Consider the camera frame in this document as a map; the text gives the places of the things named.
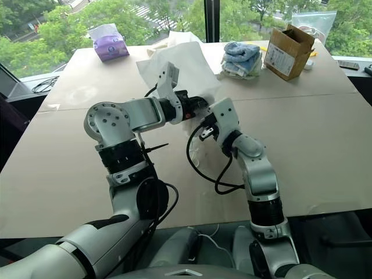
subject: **tree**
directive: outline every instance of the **tree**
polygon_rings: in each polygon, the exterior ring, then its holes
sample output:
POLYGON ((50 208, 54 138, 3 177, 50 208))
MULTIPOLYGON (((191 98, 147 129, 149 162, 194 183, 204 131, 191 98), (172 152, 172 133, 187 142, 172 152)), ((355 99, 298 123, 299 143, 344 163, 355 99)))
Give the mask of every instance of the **tree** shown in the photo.
POLYGON ((51 49, 57 49, 71 57, 75 49, 91 47, 86 38, 87 28, 68 12, 68 6, 58 6, 45 13, 46 23, 39 26, 38 33, 51 49))
POLYGON ((101 24, 116 23, 128 45, 143 45, 152 35, 148 22, 135 14, 128 1, 101 0, 78 13, 70 12, 68 6, 46 12, 38 40, 11 42, 0 37, 0 61, 19 77, 32 76, 66 63, 77 48, 92 47, 88 30, 101 24))
POLYGON ((372 57, 372 1, 330 0, 337 10, 325 46, 333 55, 372 57))
POLYGON ((135 14, 129 1, 91 2, 82 11, 76 13, 74 18, 85 26, 86 30, 101 24, 115 23, 119 33, 125 37, 127 45, 144 45, 153 34, 149 23, 135 14))
POLYGON ((185 0, 144 0, 138 4, 144 3, 149 8, 148 16, 151 19, 159 19, 165 24, 166 30, 173 30, 174 23, 180 21, 182 13, 187 9, 185 0))
MULTIPOLYGON (((260 40, 250 22, 258 19, 257 13, 241 0, 225 0, 220 6, 220 41, 260 40)), ((183 28, 200 39, 205 38, 203 0, 195 0, 182 17, 183 28)))
POLYGON ((65 53, 50 49, 43 39, 11 42, 0 37, 0 61, 18 77, 49 73, 66 59, 65 53))
POLYGON ((291 20, 293 13, 322 10, 320 0, 276 0, 275 8, 281 11, 284 20, 291 20))
POLYGON ((52 10, 55 3, 51 0, 0 0, 0 34, 14 33, 22 25, 36 19, 46 10, 52 10))
POLYGON ((252 9, 260 14, 260 31, 263 25, 264 15, 270 15, 274 11, 274 1, 273 0, 252 0, 252 9))

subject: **power cord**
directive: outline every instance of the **power cord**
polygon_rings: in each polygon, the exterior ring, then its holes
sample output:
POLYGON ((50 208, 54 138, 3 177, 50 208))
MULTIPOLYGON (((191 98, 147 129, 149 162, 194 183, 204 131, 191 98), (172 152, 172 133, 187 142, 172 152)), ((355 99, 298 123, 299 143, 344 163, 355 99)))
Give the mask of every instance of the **power cord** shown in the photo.
POLYGON ((178 202, 178 190, 177 190, 177 188, 175 186, 173 186, 172 184, 169 184, 169 183, 165 183, 165 185, 173 189, 174 193, 176 194, 176 198, 175 198, 173 204, 167 210, 167 212, 164 213, 163 216, 159 219, 158 225, 169 215, 169 213, 174 209, 174 207, 176 206, 176 204, 178 202))
POLYGON ((153 88, 151 88, 151 89, 149 90, 149 92, 147 92, 147 93, 145 94, 145 97, 148 97, 148 95, 150 95, 151 93, 153 93, 153 92, 156 90, 157 87, 158 87, 158 84, 156 83, 155 86, 154 86, 153 88))
POLYGON ((220 175, 217 177, 216 182, 214 183, 214 190, 219 195, 226 195, 226 194, 229 194, 231 192, 234 192, 234 191, 240 189, 240 187, 233 187, 233 188, 231 188, 229 190, 226 190, 226 191, 220 191, 219 190, 220 180, 221 180, 222 176, 224 176, 224 174, 228 170, 228 168, 231 166, 231 163, 232 162, 233 162, 233 157, 230 155, 230 157, 228 158, 228 162, 227 162, 225 168, 221 171, 220 175))
POLYGON ((226 172, 226 170, 230 167, 231 165, 231 162, 233 161, 233 158, 230 157, 226 167, 223 169, 223 171, 220 173, 219 177, 217 180, 214 180, 208 176, 206 176, 205 174, 203 174, 195 165, 194 163, 192 162, 191 160, 191 157, 190 157, 190 145, 191 145, 191 141, 193 139, 193 137, 195 136, 195 134, 202 128, 203 126, 202 125, 199 125, 190 135, 188 141, 187 141, 187 146, 186 146, 186 157, 187 157, 187 161, 189 162, 189 164, 191 165, 191 167, 196 171, 197 174, 199 174, 201 177, 203 177, 204 179, 210 181, 210 182, 213 182, 215 183, 215 190, 216 190, 216 183, 217 183, 217 190, 218 190, 218 185, 222 185, 222 186, 228 186, 228 187, 232 187, 232 189, 230 190, 227 190, 225 192, 221 192, 221 191, 217 191, 216 192, 220 195, 224 195, 224 194, 221 194, 221 193, 225 193, 225 194, 228 194, 228 193, 231 193, 237 189, 244 189, 244 184, 240 184, 240 185, 237 185, 237 184, 232 184, 232 183, 225 183, 225 182, 221 182, 221 178, 222 176, 224 175, 224 173, 226 172))
POLYGON ((217 234, 217 232, 219 231, 219 228, 220 228, 220 224, 217 224, 217 228, 216 228, 215 231, 212 232, 212 234, 210 234, 209 236, 210 236, 210 237, 214 237, 214 236, 217 234))
MULTIPOLYGON (((148 153, 151 152, 152 150, 158 149, 158 148, 163 147, 163 146, 165 146, 167 144, 159 145, 159 146, 156 146, 155 148, 146 148, 145 147, 145 141, 142 139, 141 133, 138 133, 138 138, 139 138, 139 141, 141 143, 141 149, 142 149, 142 151, 144 153, 145 160, 147 161, 147 163, 149 164, 149 166, 151 166, 151 168, 153 168, 154 179, 158 180, 158 175, 156 174, 155 168, 153 166, 152 161, 150 160, 150 157, 149 157, 148 153)), ((159 218, 160 217, 159 216, 160 200, 159 200, 159 189, 158 189, 158 212, 156 214, 156 219, 154 220, 153 224, 151 225, 151 227, 154 227, 154 229, 156 228, 156 226, 158 226, 169 215, 169 213, 174 209, 174 207, 176 206, 176 204, 178 202, 179 194, 178 194, 177 188, 174 185, 169 184, 169 183, 165 183, 165 185, 167 187, 171 188, 174 191, 174 193, 176 195, 176 198, 175 198, 173 204, 169 207, 169 209, 163 214, 163 216, 161 216, 161 218, 159 218)))
POLYGON ((52 90, 52 87, 54 86, 58 78, 59 77, 52 77, 43 81, 42 83, 39 83, 32 89, 32 92, 34 94, 49 92, 50 90, 52 90))
POLYGON ((199 236, 200 236, 200 237, 206 237, 206 238, 208 238, 208 239, 209 239, 209 240, 210 240, 210 241, 215 245, 215 247, 216 247, 217 249, 220 249, 220 250, 222 250, 222 251, 225 251, 225 253, 228 255, 228 257, 229 257, 230 260, 231 260, 231 265, 232 265, 232 267, 235 268, 235 262, 234 262, 234 259, 233 259, 233 257, 231 256, 230 252, 229 252, 227 249, 222 248, 222 247, 219 247, 218 244, 216 243, 216 241, 214 241, 213 238, 210 237, 209 235, 206 235, 206 234, 199 234, 199 236))

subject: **crosswalk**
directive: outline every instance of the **crosswalk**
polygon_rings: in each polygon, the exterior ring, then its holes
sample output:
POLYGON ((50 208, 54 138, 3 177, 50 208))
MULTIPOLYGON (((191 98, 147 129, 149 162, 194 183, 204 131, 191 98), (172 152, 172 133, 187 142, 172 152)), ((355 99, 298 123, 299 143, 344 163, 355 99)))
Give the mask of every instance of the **crosswalk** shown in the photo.
POLYGON ((168 30, 169 27, 171 30, 174 30, 176 29, 177 27, 177 22, 174 22, 173 20, 169 20, 169 24, 167 21, 165 20, 162 20, 162 19, 158 19, 157 18, 157 15, 158 13, 155 13, 154 14, 154 19, 150 18, 149 17, 149 13, 150 13, 150 9, 146 6, 137 6, 137 5, 134 5, 131 9, 132 12, 135 12, 135 14, 149 22, 153 22, 156 24, 156 29, 158 29, 159 31, 161 30, 168 30))

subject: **white cable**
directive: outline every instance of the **white cable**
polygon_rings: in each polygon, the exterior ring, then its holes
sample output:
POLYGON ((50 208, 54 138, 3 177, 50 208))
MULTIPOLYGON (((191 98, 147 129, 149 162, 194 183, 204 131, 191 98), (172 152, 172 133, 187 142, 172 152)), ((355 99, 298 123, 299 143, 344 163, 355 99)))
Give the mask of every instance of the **white cable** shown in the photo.
POLYGON ((215 245, 215 247, 217 249, 220 249, 220 250, 223 250, 226 252, 226 254, 228 254, 228 257, 230 258, 231 260, 231 264, 232 264, 232 267, 235 268, 235 263, 234 263, 234 259, 233 257, 231 256, 230 252, 228 250, 226 250, 225 248, 222 248, 222 247, 219 247, 218 244, 216 243, 216 241, 213 240, 212 237, 210 237, 209 235, 206 235, 206 234, 199 234, 201 237, 206 237, 208 238, 210 241, 212 241, 212 243, 215 245))
POLYGON ((212 234, 210 234, 209 236, 214 237, 217 234, 217 232, 219 231, 219 228, 220 228, 220 224, 217 224, 216 230, 212 234))

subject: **brown cardboard box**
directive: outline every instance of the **brown cardboard box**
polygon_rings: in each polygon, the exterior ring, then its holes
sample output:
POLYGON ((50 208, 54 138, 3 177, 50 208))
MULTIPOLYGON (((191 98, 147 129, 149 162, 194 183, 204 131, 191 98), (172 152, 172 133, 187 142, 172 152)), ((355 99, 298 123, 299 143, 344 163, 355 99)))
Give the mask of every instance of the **brown cardboard box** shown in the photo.
POLYGON ((273 28, 264 63, 284 80, 298 77, 308 60, 314 38, 288 25, 287 30, 273 28))

